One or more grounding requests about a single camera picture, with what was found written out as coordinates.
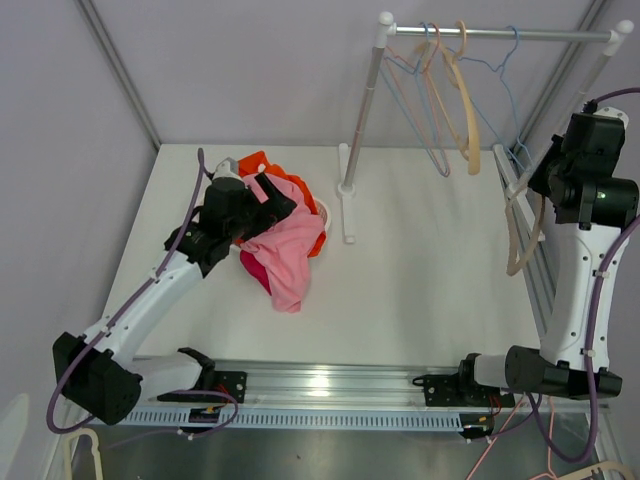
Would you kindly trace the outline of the pink t shirt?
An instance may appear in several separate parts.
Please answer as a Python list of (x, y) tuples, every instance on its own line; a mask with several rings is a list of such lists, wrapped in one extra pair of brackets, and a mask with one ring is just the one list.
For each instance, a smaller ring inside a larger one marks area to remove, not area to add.
[(255, 241), (254, 238), (242, 243), (241, 250), (253, 254), (266, 268), (272, 291), (272, 307), (278, 312), (299, 312), (311, 283), (307, 257), (309, 248), (298, 239), (276, 239), (271, 243), (270, 237), (267, 237), (267, 241)]

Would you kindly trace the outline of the magenta t shirt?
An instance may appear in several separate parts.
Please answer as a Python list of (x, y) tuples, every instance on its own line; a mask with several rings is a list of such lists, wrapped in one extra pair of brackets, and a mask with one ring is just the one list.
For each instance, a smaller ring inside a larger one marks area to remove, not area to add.
[(253, 254), (244, 250), (240, 251), (239, 259), (246, 272), (271, 296), (272, 291), (266, 268), (257, 261)]

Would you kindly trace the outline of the orange t shirt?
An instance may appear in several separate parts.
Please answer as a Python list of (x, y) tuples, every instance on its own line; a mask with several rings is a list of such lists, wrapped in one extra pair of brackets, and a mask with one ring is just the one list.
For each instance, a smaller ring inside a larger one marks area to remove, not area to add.
[(267, 237), (270, 237), (270, 242), (274, 243), (276, 239), (298, 239), (309, 248), (308, 258), (318, 256), (327, 234), (324, 219), (306, 183), (300, 177), (286, 173), (279, 165), (270, 164), (264, 151), (255, 152), (239, 161), (239, 175), (246, 177), (246, 185), (256, 186), (256, 176), (261, 173), (288, 199), (293, 200), (296, 207), (286, 219), (254, 240), (267, 241)]

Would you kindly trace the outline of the beige wooden hanger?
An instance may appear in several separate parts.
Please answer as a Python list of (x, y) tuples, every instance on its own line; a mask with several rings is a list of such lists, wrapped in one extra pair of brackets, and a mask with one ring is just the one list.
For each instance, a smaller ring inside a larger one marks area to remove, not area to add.
[[(480, 173), (480, 134), (475, 109), (472, 105), (472, 96), (469, 92), (466, 80), (459, 66), (459, 55), (464, 55), (468, 44), (468, 31), (466, 24), (462, 20), (456, 22), (461, 34), (460, 45), (451, 51), (443, 41), (442, 29), (435, 23), (422, 23), (425, 40), (419, 44), (414, 53), (418, 60), (418, 78), (425, 89), (431, 118), (433, 119), (435, 130), (435, 142), (439, 146), (442, 139), (440, 121), (443, 120), (449, 134), (457, 147), (458, 152), (467, 162), (467, 173), (471, 176)], [(439, 57), (443, 63), (443, 71), (449, 85), (457, 91), (461, 105), (466, 116), (466, 135), (463, 136), (456, 129), (456, 125), (450, 118), (445, 101), (442, 99), (436, 86), (436, 82), (431, 74), (432, 64)]]

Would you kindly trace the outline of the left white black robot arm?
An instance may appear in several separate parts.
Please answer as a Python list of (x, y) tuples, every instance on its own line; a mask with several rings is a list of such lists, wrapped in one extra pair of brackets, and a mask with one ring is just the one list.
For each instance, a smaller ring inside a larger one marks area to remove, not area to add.
[(83, 334), (62, 333), (52, 346), (54, 398), (67, 400), (106, 425), (121, 422), (141, 400), (183, 391), (194, 401), (209, 398), (211, 361), (193, 349), (153, 360), (136, 360), (141, 344), (172, 306), (230, 253), (289, 217), (297, 204), (266, 174), (247, 186), (230, 174), (213, 176), (194, 192), (183, 223), (165, 241), (164, 257), (114, 313)]

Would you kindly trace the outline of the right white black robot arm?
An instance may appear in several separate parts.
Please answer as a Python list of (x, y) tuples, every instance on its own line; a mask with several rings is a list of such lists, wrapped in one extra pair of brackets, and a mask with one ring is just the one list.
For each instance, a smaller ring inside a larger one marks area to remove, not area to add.
[(609, 369), (608, 323), (622, 233), (636, 217), (639, 188), (614, 175), (627, 116), (589, 107), (571, 116), (528, 185), (551, 201), (561, 236), (552, 316), (538, 348), (512, 346), (504, 355), (470, 354), (460, 364), (455, 392), (466, 404), (491, 387), (584, 400), (613, 398), (622, 379)]

